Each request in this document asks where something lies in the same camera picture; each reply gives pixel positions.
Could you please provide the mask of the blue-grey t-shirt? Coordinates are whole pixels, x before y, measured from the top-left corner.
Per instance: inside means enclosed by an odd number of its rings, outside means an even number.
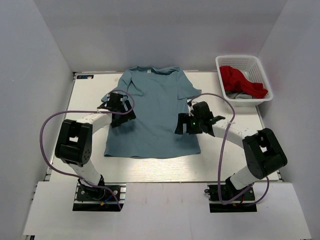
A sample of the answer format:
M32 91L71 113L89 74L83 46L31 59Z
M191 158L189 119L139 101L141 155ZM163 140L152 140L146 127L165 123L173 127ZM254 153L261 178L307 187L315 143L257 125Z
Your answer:
M120 77L116 90L133 98L135 119L110 127L104 156L168 159L201 152L196 135L175 134L187 100L201 94L177 66L136 66Z

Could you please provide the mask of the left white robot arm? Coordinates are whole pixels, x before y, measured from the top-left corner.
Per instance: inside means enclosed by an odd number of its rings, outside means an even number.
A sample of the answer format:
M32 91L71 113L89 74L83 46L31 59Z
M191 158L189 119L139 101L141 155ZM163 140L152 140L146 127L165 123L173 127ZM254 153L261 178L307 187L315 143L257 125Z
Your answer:
M136 118L132 96L123 90L107 94L106 100L97 111L78 120L65 119L62 122L55 147L55 157L70 166L79 183L88 186L88 193L99 200L105 196L104 178L94 167L91 156L93 134L109 126L117 128Z

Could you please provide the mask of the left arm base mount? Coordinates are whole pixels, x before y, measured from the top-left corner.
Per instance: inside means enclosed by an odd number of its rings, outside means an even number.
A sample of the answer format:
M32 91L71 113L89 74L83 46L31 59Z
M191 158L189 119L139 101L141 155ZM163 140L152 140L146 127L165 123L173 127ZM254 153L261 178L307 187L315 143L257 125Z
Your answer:
M116 196L120 207L125 203L126 184L112 183L106 185L113 193L108 190L100 189L94 192L89 186L77 184L72 210L74 212L120 212Z

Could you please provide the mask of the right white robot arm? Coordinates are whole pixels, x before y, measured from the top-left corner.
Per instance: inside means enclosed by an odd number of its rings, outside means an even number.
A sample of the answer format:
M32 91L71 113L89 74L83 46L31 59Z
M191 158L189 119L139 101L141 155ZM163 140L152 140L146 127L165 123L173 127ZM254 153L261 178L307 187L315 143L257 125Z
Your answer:
M233 200L242 196L249 185L288 164L287 157L271 129L251 130L231 123L223 116L214 116L204 101L194 104L190 113L178 114L175 133L206 133L244 150L246 166L228 177L222 189L222 192Z

